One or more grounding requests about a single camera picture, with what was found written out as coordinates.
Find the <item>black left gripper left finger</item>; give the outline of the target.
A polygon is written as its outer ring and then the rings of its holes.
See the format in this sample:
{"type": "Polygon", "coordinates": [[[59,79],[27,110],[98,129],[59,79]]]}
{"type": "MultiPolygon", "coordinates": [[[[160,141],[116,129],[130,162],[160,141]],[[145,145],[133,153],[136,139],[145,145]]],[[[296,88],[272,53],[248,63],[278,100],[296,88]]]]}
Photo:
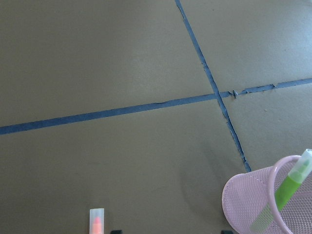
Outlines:
{"type": "Polygon", "coordinates": [[[111,234],[122,234],[122,230],[112,230],[111,234]]]}

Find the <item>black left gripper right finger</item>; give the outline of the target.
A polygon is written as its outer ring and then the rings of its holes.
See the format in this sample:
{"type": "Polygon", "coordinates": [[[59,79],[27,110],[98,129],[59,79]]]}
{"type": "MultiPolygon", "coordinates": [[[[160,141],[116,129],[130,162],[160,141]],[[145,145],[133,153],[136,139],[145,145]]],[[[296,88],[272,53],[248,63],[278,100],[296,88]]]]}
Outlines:
{"type": "Polygon", "coordinates": [[[228,231],[228,230],[222,230],[222,231],[221,231],[221,234],[231,234],[231,231],[228,231]]]}

